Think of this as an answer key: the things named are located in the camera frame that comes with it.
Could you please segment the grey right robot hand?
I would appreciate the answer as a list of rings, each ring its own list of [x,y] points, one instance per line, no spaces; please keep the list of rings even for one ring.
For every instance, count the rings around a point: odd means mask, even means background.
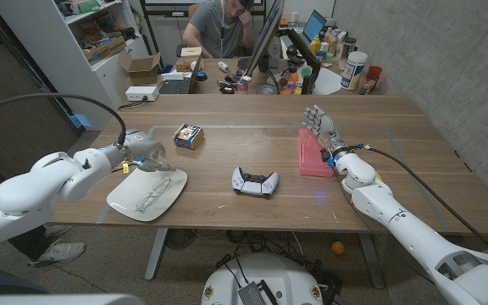
[[[350,149],[343,142],[337,125],[323,109],[314,105],[305,108],[303,115],[308,121],[302,125],[313,132],[319,145],[332,157],[340,158],[349,153]]]

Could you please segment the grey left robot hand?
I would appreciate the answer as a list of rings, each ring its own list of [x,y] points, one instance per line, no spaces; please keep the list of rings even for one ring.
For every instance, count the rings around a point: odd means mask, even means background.
[[[138,169],[145,172],[177,170],[157,160],[157,157],[166,155],[165,147],[157,138],[142,130],[131,129],[125,132],[122,152],[126,161],[136,164]]]

